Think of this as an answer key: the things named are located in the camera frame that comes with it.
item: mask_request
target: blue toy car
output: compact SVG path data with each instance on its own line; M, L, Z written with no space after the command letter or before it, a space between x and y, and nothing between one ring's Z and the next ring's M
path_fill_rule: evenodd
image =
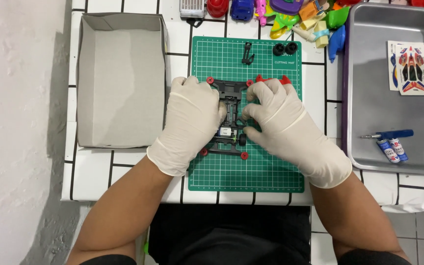
M253 17L253 0L233 0L230 15L233 19L249 21Z

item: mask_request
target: glove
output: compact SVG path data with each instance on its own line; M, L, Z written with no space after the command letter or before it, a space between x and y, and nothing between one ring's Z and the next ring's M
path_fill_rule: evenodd
M278 79L258 82L246 93L248 101L256 97L261 105L246 105L242 117L254 118L262 132L245 127L249 139L296 165L319 188L333 188L349 177L351 161L318 129L292 85L283 86Z
M219 92L195 76L171 84L161 135L146 149L148 158L170 176L184 176L189 163L212 139L227 115Z

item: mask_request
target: aa battery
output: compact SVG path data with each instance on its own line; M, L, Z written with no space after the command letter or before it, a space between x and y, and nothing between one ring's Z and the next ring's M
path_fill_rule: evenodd
M402 144L398 138L390 139L389 144L398 155L398 158L400 158L400 161L405 162L409 160L409 157L405 153L405 150L403 149Z
M384 152L385 156L391 161L392 163L398 163L400 162L400 158L398 157L397 153L390 147L390 144L387 140L377 141L377 145L379 148Z

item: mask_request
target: cutting mat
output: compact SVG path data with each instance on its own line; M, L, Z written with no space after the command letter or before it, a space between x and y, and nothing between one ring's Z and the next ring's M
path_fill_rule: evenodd
M252 44L251 54L254 62L247 66L242 64L244 44ZM261 74L263 78L282 78L286 75L297 90L302 100L302 63L301 43L293 55L274 56L272 48L278 40L252 40L195 36L192 39L191 75L199 81L209 76L228 81L255 81ZM239 114L246 101L246 90L238 106ZM259 126L252 120L249 126ZM230 149L223 144L220 149ZM251 140L245 146L238 146L239 151L249 154L247 160L240 156L211 154L203 157L197 155L189 165L189 190L204 191L258 191L258 192L303 192L303 176L296 166L268 154Z

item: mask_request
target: stainless steel tray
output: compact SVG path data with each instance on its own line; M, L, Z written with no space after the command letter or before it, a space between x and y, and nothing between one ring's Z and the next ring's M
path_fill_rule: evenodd
M424 174L424 96L389 90L387 41L424 42L424 8L360 3L350 10L343 72L342 148L359 169ZM409 157L390 163L375 132L413 129L400 141Z

